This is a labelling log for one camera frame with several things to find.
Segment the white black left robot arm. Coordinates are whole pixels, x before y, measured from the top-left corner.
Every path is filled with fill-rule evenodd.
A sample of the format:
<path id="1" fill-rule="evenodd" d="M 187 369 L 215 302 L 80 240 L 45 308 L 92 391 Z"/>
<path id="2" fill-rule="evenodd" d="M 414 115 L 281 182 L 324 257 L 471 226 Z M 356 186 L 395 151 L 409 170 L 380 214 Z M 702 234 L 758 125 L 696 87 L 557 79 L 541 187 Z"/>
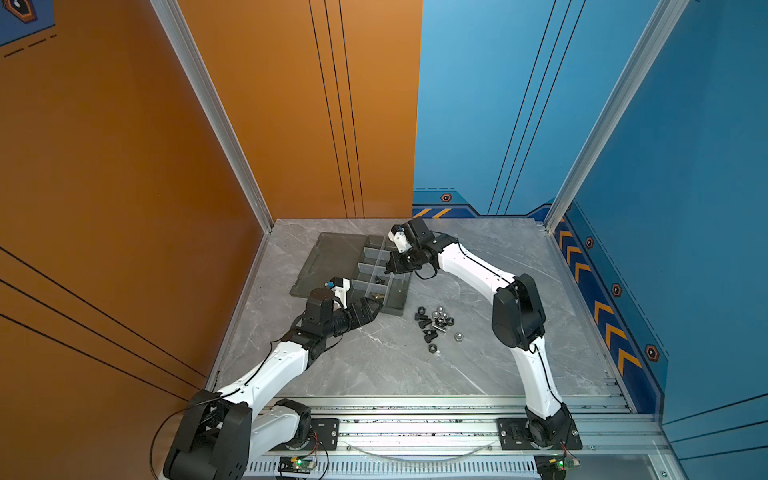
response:
<path id="1" fill-rule="evenodd" d="M 261 363 L 218 390 L 198 391 L 178 411 L 181 421 L 161 478 L 240 479 L 252 457 L 279 445 L 303 446 L 311 432 L 310 407 L 276 395 L 329 350 L 330 339 L 372 323 L 382 308 L 381 299 L 350 300 L 337 285 L 314 289 Z"/>

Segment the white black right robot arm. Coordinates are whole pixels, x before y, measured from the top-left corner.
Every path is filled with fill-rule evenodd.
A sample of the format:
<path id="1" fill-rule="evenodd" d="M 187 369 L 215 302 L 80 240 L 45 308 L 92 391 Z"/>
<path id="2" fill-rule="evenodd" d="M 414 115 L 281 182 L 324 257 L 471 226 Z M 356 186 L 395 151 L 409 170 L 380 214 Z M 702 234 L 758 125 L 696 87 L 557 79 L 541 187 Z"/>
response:
<path id="1" fill-rule="evenodd" d="M 529 441 L 540 449 L 564 447 L 575 429 L 554 381 L 546 352 L 546 314 L 533 277 L 504 271 L 471 253 L 460 240 L 430 230 L 421 219 L 395 225 L 388 233 L 396 250 L 387 274 L 418 272 L 427 264 L 451 274 L 491 304 L 491 328 L 515 359 L 526 398 Z"/>

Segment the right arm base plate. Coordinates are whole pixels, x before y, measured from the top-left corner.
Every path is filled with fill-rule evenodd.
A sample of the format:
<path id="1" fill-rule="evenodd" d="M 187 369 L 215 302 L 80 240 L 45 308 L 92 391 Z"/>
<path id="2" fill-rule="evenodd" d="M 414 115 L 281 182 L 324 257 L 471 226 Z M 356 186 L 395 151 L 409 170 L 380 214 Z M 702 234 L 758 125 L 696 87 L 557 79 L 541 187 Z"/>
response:
<path id="1" fill-rule="evenodd" d="M 579 430 L 570 417 L 546 421 L 499 418 L 496 427 L 503 450 L 583 449 Z"/>

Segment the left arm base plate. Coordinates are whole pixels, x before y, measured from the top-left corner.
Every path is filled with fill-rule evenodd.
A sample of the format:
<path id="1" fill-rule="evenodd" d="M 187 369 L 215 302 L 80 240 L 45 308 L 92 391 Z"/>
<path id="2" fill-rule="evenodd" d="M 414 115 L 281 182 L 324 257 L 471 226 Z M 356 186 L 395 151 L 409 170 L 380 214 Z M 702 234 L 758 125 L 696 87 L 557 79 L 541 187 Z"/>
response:
<path id="1" fill-rule="evenodd" d="M 313 418 L 306 434 L 301 434 L 298 440 L 278 444 L 272 451 L 309 451 L 319 441 L 320 450 L 335 451 L 340 435 L 340 420 L 338 418 Z"/>

